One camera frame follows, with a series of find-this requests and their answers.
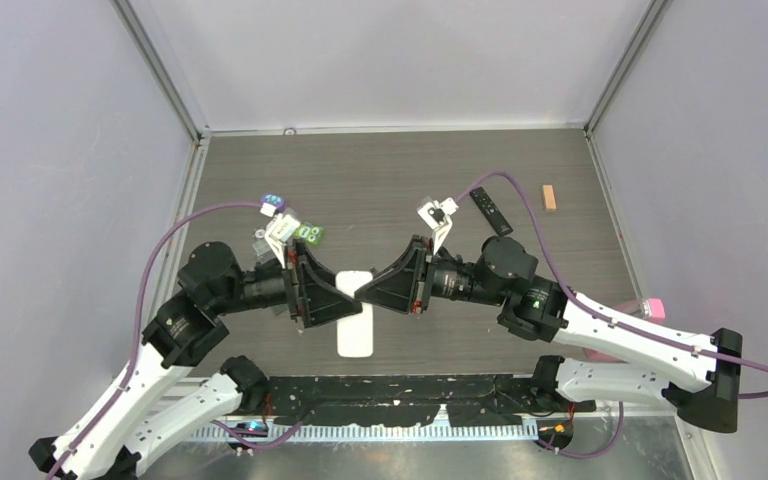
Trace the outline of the black remote control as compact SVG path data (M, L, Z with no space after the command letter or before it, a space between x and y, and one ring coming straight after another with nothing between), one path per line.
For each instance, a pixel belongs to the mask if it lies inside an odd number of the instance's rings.
M497 236L504 237L513 232L512 226L483 187L472 189L469 196Z

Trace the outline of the white remote control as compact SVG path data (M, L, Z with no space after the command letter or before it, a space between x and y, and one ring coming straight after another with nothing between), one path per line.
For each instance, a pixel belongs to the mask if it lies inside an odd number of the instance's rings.
M358 289L371 281L369 271L342 271L336 275L336 288L354 298ZM337 321L337 354L343 358L369 358L374 352L373 308L362 303L360 313L352 314Z

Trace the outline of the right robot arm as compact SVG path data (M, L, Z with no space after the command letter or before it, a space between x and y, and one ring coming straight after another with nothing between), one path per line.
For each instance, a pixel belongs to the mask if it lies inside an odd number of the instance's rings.
M400 258L359 287L364 303L420 314L434 297L498 306L498 323L527 341L581 347L616 358L593 363L541 359L531 397L544 410L566 401L607 400L671 406L700 429L734 433L738 427L741 334L673 330L606 307L581 292L537 275L538 260L516 240L493 236L475 262L465 262L415 236Z

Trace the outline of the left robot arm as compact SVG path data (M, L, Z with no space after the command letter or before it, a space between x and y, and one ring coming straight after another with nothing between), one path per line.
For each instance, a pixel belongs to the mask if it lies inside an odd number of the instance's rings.
M237 410L265 411L268 377L245 356L227 359L195 392L164 410L156 402L228 334L222 316L287 305L306 327L360 314L362 304L336 286L336 276L293 242L287 264L239 266L230 247L197 247L178 273L179 291L160 306L140 338L137 357L67 432L36 440L29 456L59 479L135 479L180 441Z

